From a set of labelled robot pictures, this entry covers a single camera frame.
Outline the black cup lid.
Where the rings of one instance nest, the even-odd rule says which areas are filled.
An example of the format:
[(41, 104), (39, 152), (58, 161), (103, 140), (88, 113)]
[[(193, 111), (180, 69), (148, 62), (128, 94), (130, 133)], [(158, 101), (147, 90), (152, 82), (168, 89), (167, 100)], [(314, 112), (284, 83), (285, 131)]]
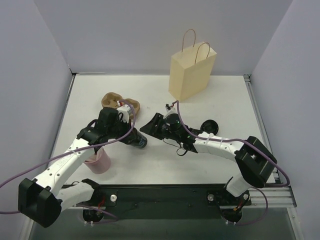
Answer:
[(203, 132), (217, 135), (217, 133), (219, 132), (219, 125), (213, 119), (208, 119), (201, 124), (200, 129)]

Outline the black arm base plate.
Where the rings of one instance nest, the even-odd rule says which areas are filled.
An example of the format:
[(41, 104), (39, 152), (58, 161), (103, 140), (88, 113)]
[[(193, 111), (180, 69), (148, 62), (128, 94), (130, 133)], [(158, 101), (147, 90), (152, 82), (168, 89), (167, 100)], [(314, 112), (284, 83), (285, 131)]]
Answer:
[(252, 204), (250, 193), (239, 197), (224, 184), (103, 184), (84, 203), (88, 223), (116, 220), (206, 220), (221, 216), (240, 220)]

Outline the dark plastic cup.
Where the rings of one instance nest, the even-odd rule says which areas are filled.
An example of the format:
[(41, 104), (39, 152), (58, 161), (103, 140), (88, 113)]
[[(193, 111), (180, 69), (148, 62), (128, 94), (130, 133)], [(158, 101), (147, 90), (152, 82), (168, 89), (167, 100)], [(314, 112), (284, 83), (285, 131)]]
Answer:
[(134, 128), (128, 136), (122, 139), (121, 142), (138, 149), (143, 149), (148, 144), (147, 138), (136, 128)]

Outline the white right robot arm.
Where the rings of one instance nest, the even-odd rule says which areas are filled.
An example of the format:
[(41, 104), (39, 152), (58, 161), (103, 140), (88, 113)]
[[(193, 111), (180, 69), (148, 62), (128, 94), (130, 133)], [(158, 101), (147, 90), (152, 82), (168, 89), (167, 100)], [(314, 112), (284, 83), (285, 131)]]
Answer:
[(217, 137), (212, 133), (189, 128), (181, 122), (177, 113), (167, 116), (156, 113), (140, 131), (159, 140), (176, 141), (189, 152), (211, 154), (235, 162), (240, 173), (231, 177), (221, 192), (227, 204), (233, 204), (250, 188), (264, 188), (275, 168), (265, 157), (273, 163), (277, 162), (254, 136), (249, 136), (246, 143)]

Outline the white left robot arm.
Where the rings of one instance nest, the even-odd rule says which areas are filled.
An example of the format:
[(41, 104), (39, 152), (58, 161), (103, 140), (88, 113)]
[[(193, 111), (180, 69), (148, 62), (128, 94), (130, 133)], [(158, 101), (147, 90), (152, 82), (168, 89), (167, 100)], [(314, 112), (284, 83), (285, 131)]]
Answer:
[(85, 179), (75, 186), (63, 189), (69, 177), (101, 147), (128, 137), (135, 121), (130, 120), (134, 109), (125, 104), (117, 109), (103, 108), (97, 119), (81, 129), (72, 144), (54, 163), (30, 180), (25, 178), (18, 186), (18, 210), (42, 227), (51, 226), (61, 212), (81, 202), (91, 206), (100, 203), (99, 185)]

